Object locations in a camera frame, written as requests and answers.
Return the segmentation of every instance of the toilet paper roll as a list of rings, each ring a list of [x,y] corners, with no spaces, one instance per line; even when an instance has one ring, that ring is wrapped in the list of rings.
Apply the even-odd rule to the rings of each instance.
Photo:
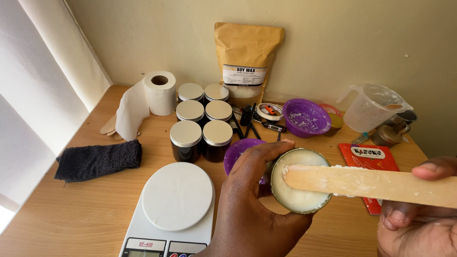
[[[168,71],[153,71],[144,79],[149,110],[160,116],[176,110],[176,78]]]
[[[129,88],[116,111],[116,132],[131,141],[149,111],[161,116],[172,114],[176,110],[175,84],[176,78],[170,72],[154,71]]]

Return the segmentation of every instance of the plastic measuring jug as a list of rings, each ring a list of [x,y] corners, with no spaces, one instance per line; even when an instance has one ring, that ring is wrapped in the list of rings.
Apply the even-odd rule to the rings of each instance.
[[[336,102],[341,102],[351,90],[359,92],[359,95],[347,109],[343,120],[349,128],[360,133],[370,132],[393,115],[413,109],[395,91],[378,84],[352,85]],[[401,107],[395,110],[385,108],[393,103]]]

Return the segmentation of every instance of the black towel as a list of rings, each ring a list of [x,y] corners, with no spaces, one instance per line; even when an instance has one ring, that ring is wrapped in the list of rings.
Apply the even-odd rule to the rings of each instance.
[[[141,144],[137,139],[116,145],[70,147],[57,157],[55,179],[86,181],[125,169],[140,167]]]

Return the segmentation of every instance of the hand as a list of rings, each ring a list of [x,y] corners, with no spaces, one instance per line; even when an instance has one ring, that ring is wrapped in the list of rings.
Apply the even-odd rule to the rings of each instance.
[[[282,257],[296,245],[311,225],[311,214],[271,212],[258,200],[270,194],[260,185],[266,163],[294,148],[295,142],[257,145],[247,149],[222,185],[218,218],[209,246],[196,257]]]
[[[432,158],[412,173],[427,181],[457,176],[457,158]],[[457,257],[457,209],[383,201],[377,241],[380,257]]]

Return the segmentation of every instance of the purple bowl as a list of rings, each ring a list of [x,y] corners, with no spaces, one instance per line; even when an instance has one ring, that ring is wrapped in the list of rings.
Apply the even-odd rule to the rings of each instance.
[[[287,129],[294,135],[307,138],[330,130],[332,121],[329,114],[317,103],[295,98],[287,101],[282,108]]]
[[[265,144],[265,143],[266,142],[263,140],[258,140],[258,139],[254,139],[254,138],[241,139],[241,140],[238,140],[235,143],[233,143],[227,149],[227,152],[225,152],[225,157],[224,157],[225,174],[227,174],[227,176],[229,175],[236,160],[238,160],[238,158],[241,156],[242,153],[244,153],[244,151],[246,151],[246,149],[256,146],[256,145]],[[265,184],[263,177],[259,183]]]

